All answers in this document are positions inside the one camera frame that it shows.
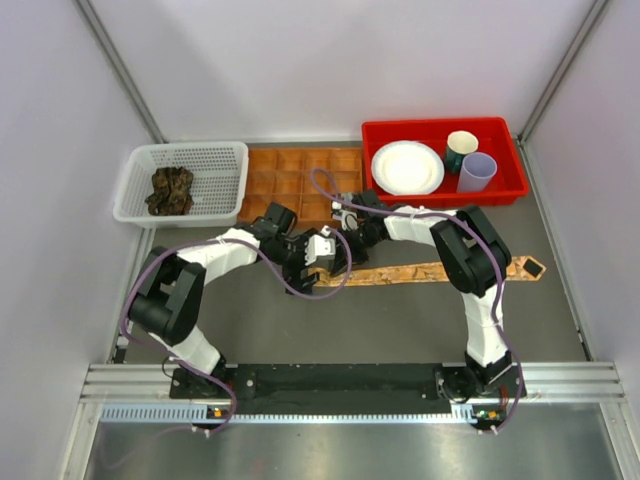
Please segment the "orange compartment tray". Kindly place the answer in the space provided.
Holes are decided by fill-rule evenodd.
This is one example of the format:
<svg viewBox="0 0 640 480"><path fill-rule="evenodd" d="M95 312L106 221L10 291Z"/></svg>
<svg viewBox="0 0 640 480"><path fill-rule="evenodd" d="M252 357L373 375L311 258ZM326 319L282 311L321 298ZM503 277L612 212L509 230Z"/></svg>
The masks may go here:
<svg viewBox="0 0 640 480"><path fill-rule="evenodd" d="M238 219L251 222L275 202L297 214L299 229L338 226L340 223L331 217L330 200L311 182L310 173L315 168L328 171L341 193L362 190L359 148L252 148Z"/></svg>

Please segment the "lavender plastic cup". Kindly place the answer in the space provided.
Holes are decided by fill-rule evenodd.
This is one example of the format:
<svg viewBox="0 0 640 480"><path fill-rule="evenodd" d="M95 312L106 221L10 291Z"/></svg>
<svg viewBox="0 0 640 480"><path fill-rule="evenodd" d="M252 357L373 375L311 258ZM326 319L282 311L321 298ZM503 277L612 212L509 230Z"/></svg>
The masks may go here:
<svg viewBox="0 0 640 480"><path fill-rule="evenodd" d="M495 159L481 152L466 155L463 159L457 184L458 193L483 191L496 175L498 165Z"/></svg>

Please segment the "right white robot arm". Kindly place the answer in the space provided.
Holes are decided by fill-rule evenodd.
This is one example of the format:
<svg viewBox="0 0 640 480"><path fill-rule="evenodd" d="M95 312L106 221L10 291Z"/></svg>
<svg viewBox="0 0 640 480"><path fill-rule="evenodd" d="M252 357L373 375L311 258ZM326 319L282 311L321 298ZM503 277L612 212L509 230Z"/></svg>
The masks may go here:
<svg viewBox="0 0 640 480"><path fill-rule="evenodd" d="M512 255L483 211L475 205L449 211L388 206L372 190L343 205L334 202L332 208L343 214L340 232L348 243L337 247L333 276L345 272L349 263L367 262L368 250L386 240L436 249L447 279L462 296L468 332L465 367L442 370L441 390L451 399L467 400L498 389L513 362L502 309Z"/></svg>

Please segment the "dark camouflage tie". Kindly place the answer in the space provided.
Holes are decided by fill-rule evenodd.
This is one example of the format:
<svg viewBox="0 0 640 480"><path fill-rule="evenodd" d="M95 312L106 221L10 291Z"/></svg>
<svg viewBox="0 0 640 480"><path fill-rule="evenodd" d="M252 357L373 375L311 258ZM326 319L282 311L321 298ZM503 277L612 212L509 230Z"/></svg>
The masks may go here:
<svg viewBox="0 0 640 480"><path fill-rule="evenodd" d="M183 216L193 206L194 175L184 167L158 168L151 177L153 192L145 199L152 216Z"/></svg>

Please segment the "white paper plate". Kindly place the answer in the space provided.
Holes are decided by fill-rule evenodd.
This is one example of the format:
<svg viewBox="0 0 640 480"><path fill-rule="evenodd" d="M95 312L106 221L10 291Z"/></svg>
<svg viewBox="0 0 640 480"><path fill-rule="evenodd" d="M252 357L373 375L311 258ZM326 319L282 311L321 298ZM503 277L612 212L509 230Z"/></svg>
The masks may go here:
<svg viewBox="0 0 640 480"><path fill-rule="evenodd" d="M429 195L442 184L443 161L430 147L416 141L394 141L372 157L371 173L376 184L395 196Z"/></svg>

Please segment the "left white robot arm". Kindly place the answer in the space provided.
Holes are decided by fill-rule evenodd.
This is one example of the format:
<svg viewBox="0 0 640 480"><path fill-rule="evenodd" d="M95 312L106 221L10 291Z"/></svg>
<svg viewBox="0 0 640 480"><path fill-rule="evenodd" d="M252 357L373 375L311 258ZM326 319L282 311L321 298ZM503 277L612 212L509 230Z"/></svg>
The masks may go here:
<svg viewBox="0 0 640 480"><path fill-rule="evenodd" d="M318 281L308 269L336 254L336 238L325 226L291 233L295 212L272 203L253 222L241 222L203 245L173 253L152 250L136 281L124 319L139 326L178 361L192 369L192 384L205 396L226 387L226 359L197 326L205 286L259 261L272 266L288 293L312 294Z"/></svg>

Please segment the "red plastic bin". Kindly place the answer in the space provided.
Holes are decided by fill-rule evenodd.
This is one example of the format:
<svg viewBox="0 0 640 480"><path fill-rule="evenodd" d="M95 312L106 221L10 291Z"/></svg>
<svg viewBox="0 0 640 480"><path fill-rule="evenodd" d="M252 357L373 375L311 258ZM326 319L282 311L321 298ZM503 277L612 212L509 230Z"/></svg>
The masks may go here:
<svg viewBox="0 0 640 480"><path fill-rule="evenodd" d="M382 189L372 175L372 159L383 146L394 141L416 141L445 154L450 133L464 130L479 140L479 151L494 158L497 173L480 192L458 193L458 179L447 173L440 187L429 195L396 197ZM365 187L376 192L388 204L405 203L430 209L456 209L468 204L503 206L529 194L529 183L516 151L506 121L501 117L465 117L441 119L413 119L369 121L362 124L363 176Z"/></svg>

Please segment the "green cup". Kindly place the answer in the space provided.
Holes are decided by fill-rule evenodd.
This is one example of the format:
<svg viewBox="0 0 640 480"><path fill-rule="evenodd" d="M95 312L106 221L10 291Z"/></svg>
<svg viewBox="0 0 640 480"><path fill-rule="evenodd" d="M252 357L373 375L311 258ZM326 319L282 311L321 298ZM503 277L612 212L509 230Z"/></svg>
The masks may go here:
<svg viewBox="0 0 640 480"><path fill-rule="evenodd" d="M477 151L478 138L471 132L458 130L451 132L446 141L444 166L448 173L458 174L464 158Z"/></svg>

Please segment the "orange patterned tie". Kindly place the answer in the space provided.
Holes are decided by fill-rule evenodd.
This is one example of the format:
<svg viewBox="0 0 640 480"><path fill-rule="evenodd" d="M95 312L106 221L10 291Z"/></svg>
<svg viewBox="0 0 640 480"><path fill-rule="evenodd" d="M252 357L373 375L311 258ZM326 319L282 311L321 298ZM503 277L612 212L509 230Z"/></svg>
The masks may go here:
<svg viewBox="0 0 640 480"><path fill-rule="evenodd" d="M539 281L547 268L532 256L516 256L506 269L507 281ZM386 266L353 270L345 287L446 283L449 279L440 262Z"/></svg>

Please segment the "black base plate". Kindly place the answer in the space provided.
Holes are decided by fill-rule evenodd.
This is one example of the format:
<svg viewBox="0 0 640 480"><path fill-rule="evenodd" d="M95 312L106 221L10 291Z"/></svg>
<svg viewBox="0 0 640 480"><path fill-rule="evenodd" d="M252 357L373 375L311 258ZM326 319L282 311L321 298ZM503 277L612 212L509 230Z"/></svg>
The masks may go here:
<svg viewBox="0 0 640 480"><path fill-rule="evenodd" d="M222 381L237 413L444 413L449 401L526 395L511 367L487 387L462 364L239 364Z"/></svg>

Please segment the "white perforated plastic basket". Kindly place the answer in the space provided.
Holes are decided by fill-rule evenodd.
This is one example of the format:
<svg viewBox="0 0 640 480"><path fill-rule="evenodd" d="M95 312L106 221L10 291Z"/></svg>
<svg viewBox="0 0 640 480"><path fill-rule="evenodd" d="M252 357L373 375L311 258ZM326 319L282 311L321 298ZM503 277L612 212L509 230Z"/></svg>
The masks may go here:
<svg viewBox="0 0 640 480"><path fill-rule="evenodd" d="M156 216L146 198L158 169L183 167L193 174L192 206L184 215ZM230 227L245 197L249 149L238 141L182 142L136 148L120 181L113 217L141 228Z"/></svg>

